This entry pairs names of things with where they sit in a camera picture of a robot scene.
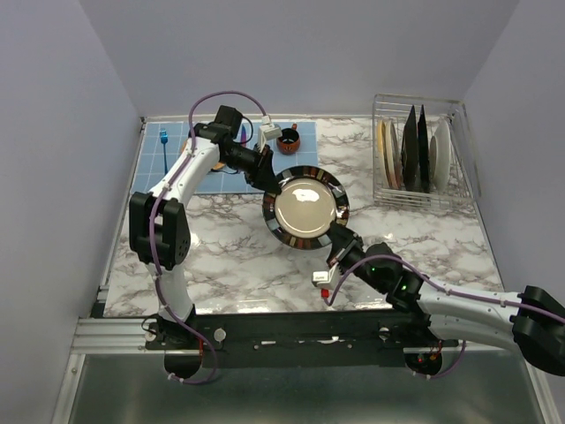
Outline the black rimmed striped plate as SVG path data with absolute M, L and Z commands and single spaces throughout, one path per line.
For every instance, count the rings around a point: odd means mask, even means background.
M 317 250 L 331 244 L 332 223 L 345 226 L 350 202 L 343 184 L 330 172 L 298 165 L 279 172 L 280 193 L 265 193 L 262 216 L 270 233 L 297 250 Z

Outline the teal and red plate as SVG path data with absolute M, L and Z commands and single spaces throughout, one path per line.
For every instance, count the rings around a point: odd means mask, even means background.
M 443 193 L 450 179 L 451 166 L 451 138 L 448 122 L 440 119 L 437 129 L 433 135 L 435 152 L 434 160 L 434 184 L 438 193 Z

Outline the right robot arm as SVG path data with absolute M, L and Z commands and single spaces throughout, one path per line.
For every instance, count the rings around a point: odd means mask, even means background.
M 546 290 L 479 291 L 434 282 L 385 243 L 363 247 L 362 238 L 338 223 L 329 227 L 327 264 L 339 281 L 354 275 L 385 295 L 395 310 L 417 316 L 406 324 L 415 345 L 432 340 L 473 341 L 517 349 L 532 366 L 564 374 L 564 307 Z

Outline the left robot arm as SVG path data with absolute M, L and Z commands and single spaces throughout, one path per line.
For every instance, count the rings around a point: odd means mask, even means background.
M 130 248 L 154 274 L 160 316 L 171 321 L 165 337 L 177 349 L 189 347 L 196 336 L 187 321 L 194 305 L 183 262 L 191 247 L 185 207 L 200 182 L 217 163 L 224 163 L 242 172 L 247 185 L 262 192 L 280 191 L 267 143 L 280 137 L 282 129 L 263 116 L 258 142 L 249 148 L 236 141 L 242 120 L 238 110 L 222 106 L 213 121 L 192 127 L 185 150 L 168 173 L 149 192 L 136 192 L 129 200 Z

